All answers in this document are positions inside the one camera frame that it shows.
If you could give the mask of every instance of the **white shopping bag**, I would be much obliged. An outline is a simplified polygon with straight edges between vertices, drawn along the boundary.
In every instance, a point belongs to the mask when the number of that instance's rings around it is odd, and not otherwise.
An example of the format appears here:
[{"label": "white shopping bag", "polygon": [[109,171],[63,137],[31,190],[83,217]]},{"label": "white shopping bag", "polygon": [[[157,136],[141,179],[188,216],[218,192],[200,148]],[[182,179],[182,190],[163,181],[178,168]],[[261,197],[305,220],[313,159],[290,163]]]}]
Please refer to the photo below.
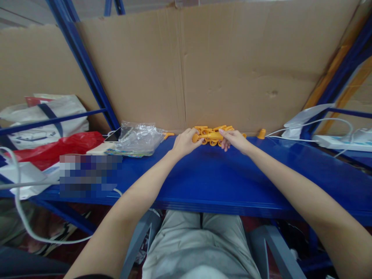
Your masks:
[{"label": "white shopping bag", "polygon": [[[63,117],[86,112],[75,95],[43,103],[34,107],[26,104],[7,107],[0,112],[0,118],[15,122],[12,126],[48,120],[55,117]],[[19,149],[32,149],[41,145],[58,141],[60,138],[68,137],[76,133],[86,132],[89,129],[87,117],[80,117],[68,121],[29,129],[8,137]]]}]

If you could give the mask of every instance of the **person's right hand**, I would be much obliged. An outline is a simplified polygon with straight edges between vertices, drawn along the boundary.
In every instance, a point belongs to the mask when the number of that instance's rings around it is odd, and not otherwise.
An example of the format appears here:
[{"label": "person's right hand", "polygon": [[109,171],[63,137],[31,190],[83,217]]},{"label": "person's right hand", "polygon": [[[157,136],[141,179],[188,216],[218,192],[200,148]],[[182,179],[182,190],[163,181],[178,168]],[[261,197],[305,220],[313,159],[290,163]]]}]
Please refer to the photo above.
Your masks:
[{"label": "person's right hand", "polygon": [[221,148],[224,149],[225,152],[230,148],[230,145],[233,145],[241,153],[247,155],[251,143],[247,141],[239,131],[224,131],[219,129],[219,132],[224,137]]}]

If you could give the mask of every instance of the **red plastic bag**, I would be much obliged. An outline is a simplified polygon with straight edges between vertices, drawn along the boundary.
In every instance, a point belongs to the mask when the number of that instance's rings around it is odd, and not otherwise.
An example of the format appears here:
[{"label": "red plastic bag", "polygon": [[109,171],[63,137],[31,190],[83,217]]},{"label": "red plastic bag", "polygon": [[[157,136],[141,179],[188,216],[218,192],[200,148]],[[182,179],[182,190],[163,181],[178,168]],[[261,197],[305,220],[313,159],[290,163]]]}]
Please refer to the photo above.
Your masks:
[{"label": "red plastic bag", "polygon": [[31,162],[43,171],[59,162],[60,155],[85,154],[103,141],[104,138],[99,132],[84,132],[61,138],[57,142],[34,149],[16,150],[14,153],[19,162]]}]

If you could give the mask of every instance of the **plastic bag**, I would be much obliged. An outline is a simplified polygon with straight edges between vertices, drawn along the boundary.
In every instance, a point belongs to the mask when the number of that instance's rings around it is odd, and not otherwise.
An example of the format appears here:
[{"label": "plastic bag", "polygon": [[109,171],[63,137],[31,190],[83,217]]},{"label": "plastic bag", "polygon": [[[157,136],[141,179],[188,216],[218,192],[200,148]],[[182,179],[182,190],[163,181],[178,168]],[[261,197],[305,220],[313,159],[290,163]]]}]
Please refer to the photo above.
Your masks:
[{"label": "plastic bag", "polygon": [[122,133],[119,141],[115,144],[116,150],[121,151],[122,155],[142,157],[151,156],[155,149],[163,140],[163,133],[166,130],[155,127],[155,123],[133,123],[122,122],[122,131],[127,131],[128,127],[133,127],[129,134]]},{"label": "plastic bag", "polygon": [[[86,112],[75,95],[28,107],[27,104],[10,106],[0,112],[0,118],[15,122],[12,126],[48,120]],[[36,127],[25,131],[9,134],[8,137],[19,149],[32,149],[41,145],[56,142],[60,138],[89,130],[87,117],[79,117],[61,123]]]},{"label": "plastic bag", "polygon": [[78,133],[35,149],[16,150],[14,153],[19,162],[31,162],[43,171],[59,162],[60,155],[85,154],[103,141],[99,132]]}]

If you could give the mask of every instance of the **phone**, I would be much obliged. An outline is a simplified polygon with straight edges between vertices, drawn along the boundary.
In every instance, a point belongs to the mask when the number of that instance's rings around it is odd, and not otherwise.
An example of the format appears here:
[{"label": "phone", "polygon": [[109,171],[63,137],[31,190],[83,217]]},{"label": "phone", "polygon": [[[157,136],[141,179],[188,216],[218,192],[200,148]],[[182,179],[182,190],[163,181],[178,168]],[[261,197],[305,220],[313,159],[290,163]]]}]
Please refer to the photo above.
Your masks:
[{"label": "phone", "polygon": [[122,138],[124,139],[131,133],[132,130],[133,127],[120,127],[118,130],[109,135],[104,140],[104,142],[117,142],[119,140],[120,135],[123,135]]}]

